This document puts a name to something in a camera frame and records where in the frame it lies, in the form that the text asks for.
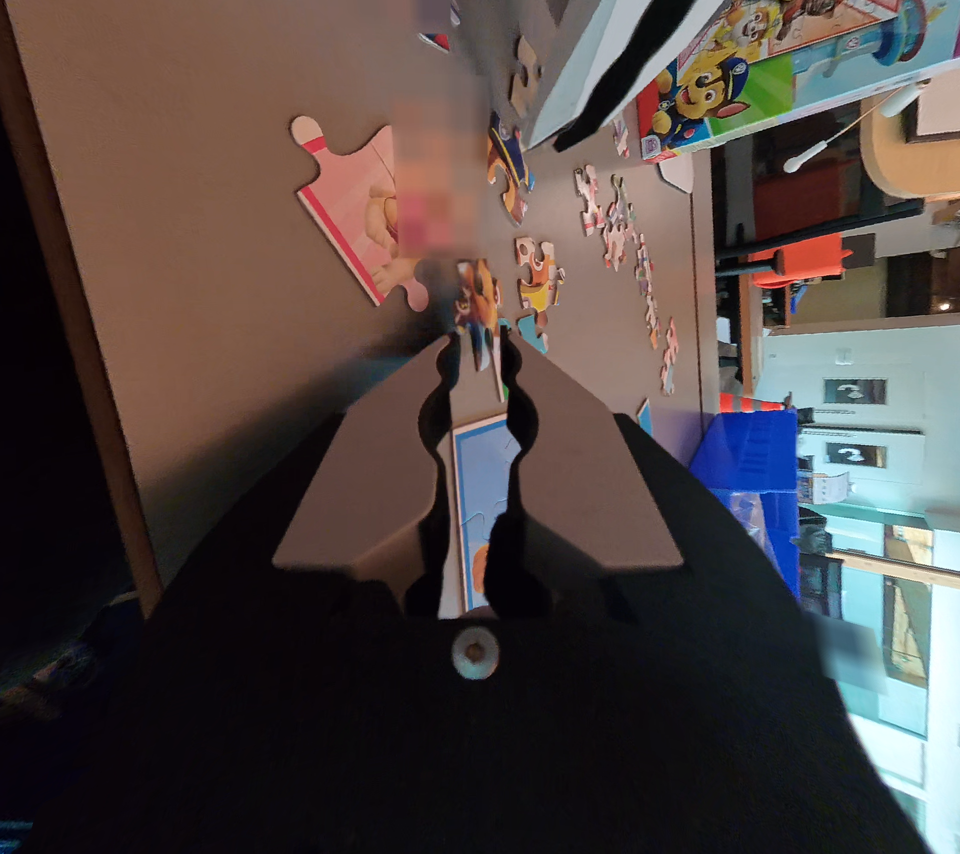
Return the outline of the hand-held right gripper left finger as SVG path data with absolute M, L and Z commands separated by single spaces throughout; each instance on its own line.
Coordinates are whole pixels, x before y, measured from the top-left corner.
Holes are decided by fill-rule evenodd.
M 450 553 L 447 469 L 460 343 L 428 344 L 344 413 L 272 565 L 386 584 L 410 616 L 437 619 Z

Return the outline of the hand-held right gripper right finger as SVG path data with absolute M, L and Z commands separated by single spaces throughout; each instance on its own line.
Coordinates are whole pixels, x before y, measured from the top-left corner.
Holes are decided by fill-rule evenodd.
M 487 604 L 499 619 L 617 610 L 624 582 L 684 559 L 612 411 L 515 335 L 502 341 L 507 426 L 519 444 L 490 534 Z

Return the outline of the light blue sky puzzle section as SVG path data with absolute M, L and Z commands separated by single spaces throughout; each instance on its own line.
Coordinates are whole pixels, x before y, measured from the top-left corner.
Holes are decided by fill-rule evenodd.
M 456 427 L 451 436 L 454 538 L 464 612 L 486 606 L 484 576 L 493 526 L 507 509 L 520 445 L 504 414 Z

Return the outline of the pink red striped puzzle piece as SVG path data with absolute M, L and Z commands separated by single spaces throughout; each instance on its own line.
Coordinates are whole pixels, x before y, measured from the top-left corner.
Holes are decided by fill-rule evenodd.
M 665 348 L 659 373 L 660 390 L 664 396 L 670 396 L 675 391 L 675 366 L 680 350 L 676 320 L 670 317 L 665 333 Z

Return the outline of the white dog red striped puzzle piece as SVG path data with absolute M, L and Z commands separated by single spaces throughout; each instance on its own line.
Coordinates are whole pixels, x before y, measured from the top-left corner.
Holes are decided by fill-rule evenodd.
M 573 171 L 574 188 L 582 201 L 580 213 L 582 233 L 585 237 L 599 234 L 606 225 L 606 216 L 599 200 L 599 185 L 596 168 L 585 163 Z

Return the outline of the green purple puzzle piece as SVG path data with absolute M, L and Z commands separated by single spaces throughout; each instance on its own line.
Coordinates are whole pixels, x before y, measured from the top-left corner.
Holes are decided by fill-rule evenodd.
M 632 244 L 638 248 L 641 239 L 636 229 L 637 218 L 624 177 L 612 174 L 610 185 L 614 191 L 614 199 L 606 210 L 602 238 L 606 247 L 605 264 L 617 272 L 626 260 L 628 246 Z

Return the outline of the orange dog face puzzle piece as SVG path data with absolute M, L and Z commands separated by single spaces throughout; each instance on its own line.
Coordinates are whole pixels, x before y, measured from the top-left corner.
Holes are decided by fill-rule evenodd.
M 499 281 L 485 258 L 459 260 L 456 264 L 459 291 L 454 299 L 454 325 L 468 335 L 477 371 L 497 364 L 500 352 Z

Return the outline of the yellow helmet dog puzzle piece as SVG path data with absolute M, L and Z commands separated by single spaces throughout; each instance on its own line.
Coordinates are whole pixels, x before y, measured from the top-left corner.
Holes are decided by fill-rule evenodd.
M 537 315 L 544 313 L 559 302 L 560 287 L 566 280 L 565 270 L 556 262 L 555 246 L 523 236 L 513 240 L 513 252 L 518 266 L 530 272 L 528 281 L 517 283 L 521 307 Z

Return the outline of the pink dog puzzle piece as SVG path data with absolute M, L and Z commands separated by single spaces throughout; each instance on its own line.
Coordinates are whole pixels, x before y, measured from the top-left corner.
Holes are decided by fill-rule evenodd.
M 317 165 L 317 175 L 297 190 L 297 198 L 368 298 L 380 305 L 401 288 L 409 308 L 424 311 L 429 294 L 416 278 L 418 261 L 401 255 L 392 128 L 379 128 L 347 154 L 330 150 L 312 117 L 294 117 L 289 130 Z

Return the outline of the grey desk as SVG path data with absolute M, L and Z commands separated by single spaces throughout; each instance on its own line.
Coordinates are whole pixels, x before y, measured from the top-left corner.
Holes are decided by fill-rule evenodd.
M 514 38 L 546 52 L 561 0 L 458 0 L 475 97 L 505 115 Z M 4 0 L 6 116 L 147 613 L 198 543 L 314 428 L 447 327 L 446 267 L 377 307 L 295 198 L 288 125 L 335 152 L 462 61 L 405 0 Z

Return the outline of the colourful puzzle box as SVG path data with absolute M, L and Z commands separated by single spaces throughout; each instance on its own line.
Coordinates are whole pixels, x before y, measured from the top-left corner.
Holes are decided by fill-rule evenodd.
M 959 0 L 732 0 L 636 99 L 658 163 L 948 69 Z

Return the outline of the blue plastic bin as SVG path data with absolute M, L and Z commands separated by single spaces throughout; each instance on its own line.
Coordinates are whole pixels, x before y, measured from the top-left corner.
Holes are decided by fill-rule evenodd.
M 799 598 L 797 414 L 716 416 L 690 464 Z

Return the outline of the black table leg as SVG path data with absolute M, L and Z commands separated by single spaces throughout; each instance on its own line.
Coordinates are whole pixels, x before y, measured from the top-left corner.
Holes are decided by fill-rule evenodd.
M 872 215 L 855 215 L 838 218 L 810 227 L 800 228 L 781 235 L 761 240 L 744 242 L 728 248 L 717 248 L 714 251 L 714 264 L 720 265 L 726 261 L 743 258 L 760 253 L 763 250 L 777 250 L 789 245 L 804 241 L 815 240 L 829 235 L 848 235 L 861 228 L 870 228 L 880 224 L 888 224 L 918 215 L 925 206 L 925 200 L 901 200 L 890 206 L 883 206 L 879 213 Z

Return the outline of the orange chair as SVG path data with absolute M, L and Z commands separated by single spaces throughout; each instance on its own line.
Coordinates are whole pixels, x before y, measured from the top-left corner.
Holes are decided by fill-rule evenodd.
M 844 260 L 854 253 L 846 247 L 841 234 L 830 234 L 776 249 L 765 249 L 748 255 L 749 260 L 757 263 L 771 259 L 777 263 L 782 262 L 782 272 L 769 269 L 754 273 L 750 276 L 750 283 L 760 289 L 774 290 L 787 287 L 793 282 L 839 275 L 846 270 Z

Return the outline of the white cabinet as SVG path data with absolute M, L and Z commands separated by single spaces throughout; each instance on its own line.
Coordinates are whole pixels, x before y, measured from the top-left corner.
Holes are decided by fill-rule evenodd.
M 776 334 L 764 347 L 756 393 L 810 410 L 798 453 L 816 473 L 846 475 L 851 504 L 958 524 L 958 325 Z

